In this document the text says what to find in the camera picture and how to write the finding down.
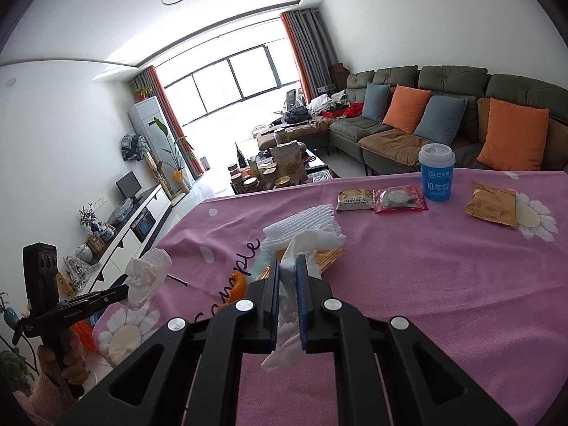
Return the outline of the pink sleeve left forearm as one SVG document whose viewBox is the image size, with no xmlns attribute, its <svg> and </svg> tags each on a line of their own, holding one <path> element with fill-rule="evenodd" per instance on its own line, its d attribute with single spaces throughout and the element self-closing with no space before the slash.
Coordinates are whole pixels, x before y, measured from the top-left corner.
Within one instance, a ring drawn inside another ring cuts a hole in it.
<svg viewBox="0 0 568 426">
<path fill-rule="evenodd" d="M 77 403 L 74 398 L 66 398 L 59 386 L 53 384 L 43 372 L 35 384 L 30 396 L 26 396 L 22 391 L 13 393 L 20 407 L 35 425 L 55 425 Z"/>
</svg>

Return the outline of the person left hand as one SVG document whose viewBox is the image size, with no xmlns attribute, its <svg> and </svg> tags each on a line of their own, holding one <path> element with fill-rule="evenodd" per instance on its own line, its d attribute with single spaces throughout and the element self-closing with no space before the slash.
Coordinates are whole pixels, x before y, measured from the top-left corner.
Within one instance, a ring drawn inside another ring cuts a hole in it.
<svg viewBox="0 0 568 426">
<path fill-rule="evenodd" d="M 56 380 L 56 373 L 60 372 L 62 378 L 71 385 L 82 386 L 88 379 L 85 351 L 78 335 L 72 330 L 67 334 L 65 347 L 67 349 L 64 358 L 65 367 L 60 368 L 56 355 L 44 345 L 38 346 L 38 361 L 42 373 Z"/>
</svg>

